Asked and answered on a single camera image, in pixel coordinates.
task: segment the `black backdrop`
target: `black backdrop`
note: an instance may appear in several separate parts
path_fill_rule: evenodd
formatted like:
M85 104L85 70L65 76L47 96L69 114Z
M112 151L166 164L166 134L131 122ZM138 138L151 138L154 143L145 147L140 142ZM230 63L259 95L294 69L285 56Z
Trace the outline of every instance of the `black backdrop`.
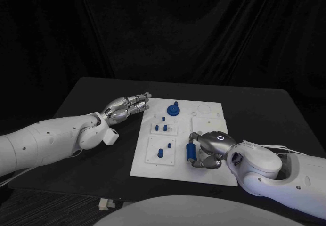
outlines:
M0 0L0 133L91 76L285 89L326 147L324 27L321 0Z

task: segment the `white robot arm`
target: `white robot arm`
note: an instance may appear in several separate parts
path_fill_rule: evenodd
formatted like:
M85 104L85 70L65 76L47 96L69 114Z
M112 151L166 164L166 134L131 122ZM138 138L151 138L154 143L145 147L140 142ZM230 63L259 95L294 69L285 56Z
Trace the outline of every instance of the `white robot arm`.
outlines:
M101 141L112 145L118 133L109 126L148 109L150 97L150 93L121 97L101 113L44 120L0 136L0 176L56 162L78 150L92 149Z
M193 139L209 155L196 160ZM191 133L186 159L196 168L217 169L226 161L242 189L326 219L326 159L297 153L274 154L261 145L236 143L222 132Z

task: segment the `white pegboard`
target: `white pegboard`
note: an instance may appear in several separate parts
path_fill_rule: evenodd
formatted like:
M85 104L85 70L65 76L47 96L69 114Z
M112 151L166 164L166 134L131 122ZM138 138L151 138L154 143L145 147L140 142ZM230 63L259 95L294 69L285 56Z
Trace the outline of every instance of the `white pegboard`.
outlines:
M158 149L163 149L163 157L157 157ZM145 152L145 163L174 165L174 138L171 137L150 137L147 152Z
M161 135L177 136L177 125L153 123L151 124L151 134L161 134Z
M174 101L178 102L180 114L170 116L166 110L167 107L173 105ZM142 115L129 175L238 186L235 176L226 167L225 161L222 161L222 166L216 170L197 169L186 162L186 144L191 131L202 131L203 133L210 131L228 132L220 103L150 98L147 105L150 108L144 111ZM177 136L153 134L153 124L177 125ZM145 162L150 137L174 138L174 165L151 164Z

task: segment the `black table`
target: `black table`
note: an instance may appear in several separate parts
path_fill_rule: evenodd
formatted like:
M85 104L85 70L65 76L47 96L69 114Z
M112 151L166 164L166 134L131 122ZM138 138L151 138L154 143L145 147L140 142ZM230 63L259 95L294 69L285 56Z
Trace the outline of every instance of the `black table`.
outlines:
M144 92L150 92L154 98L220 102L228 131L238 142L245 139L258 144L284 145L326 158L291 97L281 89L82 78L54 118L99 112L115 98ZM252 196L241 187L131 177L141 117L142 113L131 115L114 126L119 138L112 146L101 143L78 157L36 168L10 182L10 188L131 202L164 195L200 195L256 206L307 225L326 223L274 200Z

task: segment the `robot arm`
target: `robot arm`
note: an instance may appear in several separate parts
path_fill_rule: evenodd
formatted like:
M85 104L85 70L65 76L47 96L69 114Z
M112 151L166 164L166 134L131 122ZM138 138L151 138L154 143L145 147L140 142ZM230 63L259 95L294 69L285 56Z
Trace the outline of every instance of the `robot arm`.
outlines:
M193 139L209 155L202 161L196 160L193 154ZM248 141L236 143L222 132L202 136L191 133L186 152L193 167L216 169L220 160L225 160L239 186L249 194L268 197L290 208L326 219L326 159L295 153L274 154Z
M101 113L44 120L0 136L0 176L56 162L75 151L96 147L101 141L112 145L118 133L109 126L148 109L150 97L150 93L121 97Z

